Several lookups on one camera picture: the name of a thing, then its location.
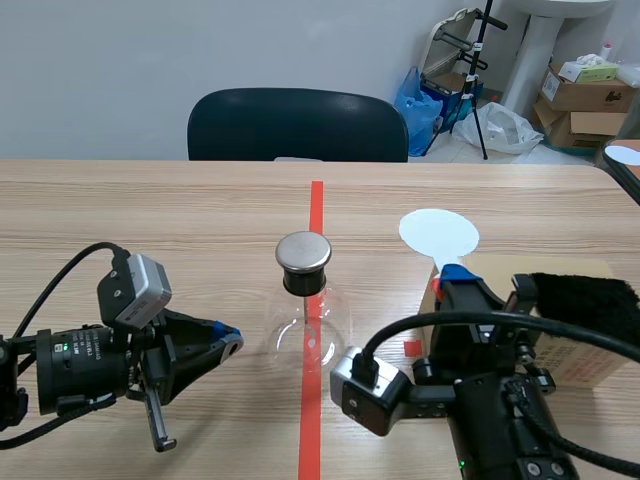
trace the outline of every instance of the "round-bottom flask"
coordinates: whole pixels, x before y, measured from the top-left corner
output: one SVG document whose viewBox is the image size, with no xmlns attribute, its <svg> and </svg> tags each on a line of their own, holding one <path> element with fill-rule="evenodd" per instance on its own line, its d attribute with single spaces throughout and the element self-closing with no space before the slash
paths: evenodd
<svg viewBox="0 0 640 480">
<path fill-rule="evenodd" d="M 281 369 L 330 369 L 346 350 L 351 314 L 327 282 L 330 258 L 331 244 L 313 232 L 292 233 L 276 248 L 284 279 L 267 310 L 267 348 Z"/>
</svg>

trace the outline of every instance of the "metal lid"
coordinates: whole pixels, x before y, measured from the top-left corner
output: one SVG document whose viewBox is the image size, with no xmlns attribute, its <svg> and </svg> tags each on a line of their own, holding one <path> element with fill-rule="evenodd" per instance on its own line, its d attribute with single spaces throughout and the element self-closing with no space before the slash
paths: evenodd
<svg viewBox="0 0 640 480">
<path fill-rule="evenodd" d="M 329 240 L 314 232 L 287 235 L 276 247 L 276 260 L 287 272 L 312 273 L 324 268 L 331 258 Z"/>
</svg>

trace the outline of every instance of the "blue gripper part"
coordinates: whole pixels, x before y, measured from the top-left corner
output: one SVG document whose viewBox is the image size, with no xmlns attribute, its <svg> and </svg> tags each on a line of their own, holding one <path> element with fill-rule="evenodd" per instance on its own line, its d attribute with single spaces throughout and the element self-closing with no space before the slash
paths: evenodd
<svg viewBox="0 0 640 480">
<path fill-rule="evenodd" d="M 440 285 L 442 285 L 443 282 L 451 282 L 451 283 L 482 282 L 482 277 L 478 277 L 477 275 L 474 275 L 462 265 L 458 265 L 455 263 L 448 263 L 444 267 L 442 267 L 442 272 L 440 273 Z"/>
</svg>

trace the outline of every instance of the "tissue box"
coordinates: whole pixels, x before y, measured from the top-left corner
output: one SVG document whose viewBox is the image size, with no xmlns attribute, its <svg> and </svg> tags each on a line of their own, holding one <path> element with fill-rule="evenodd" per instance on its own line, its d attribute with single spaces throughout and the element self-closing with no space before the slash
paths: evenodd
<svg viewBox="0 0 640 480">
<path fill-rule="evenodd" d="M 580 65 L 575 62 L 566 62 L 560 69 L 560 76 L 573 83 L 604 82 L 613 80 L 618 73 L 618 65 L 603 63 L 602 65 Z"/>
<path fill-rule="evenodd" d="M 513 291 L 511 277 L 516 273 L 544 272 L 614 278 L 607 263 L 595 259 L 472 254 L 464 258 L 464 264 L 469 271 L 482 277 L 487 286 L 503 300 Z M 433 312 L 435 309 L 431 280 L 436 273 L 434 268 L 429 278 L 429 288 L 420 305 L 420 313 Z M 431 331 L 432 327 L 423 329 L 425 356 L 429 353 Z M 536 365 L 547 368 L 560 386 L 593 388 L 627 363 L 627 359 L 615 353 L 546 334 L 540 336 L 534 350 L 537 354 Z"/>
</svg>

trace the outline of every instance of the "red tape line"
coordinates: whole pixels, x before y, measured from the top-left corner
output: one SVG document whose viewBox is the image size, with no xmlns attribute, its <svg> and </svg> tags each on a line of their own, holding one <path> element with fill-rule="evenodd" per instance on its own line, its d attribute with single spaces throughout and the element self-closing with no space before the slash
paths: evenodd
<svg viewBox="0 0 640 480">
<path fill-rule="evenodd" d="M 323 233 L 324 184 L 311 183 L 309 230 Z M 320 480 L 322 449 L 322 299 L 308 298 L 309 328 L 303 345 L 302 400 L 300 405 L 300 451 L 298 480 Z"/>
</svg>

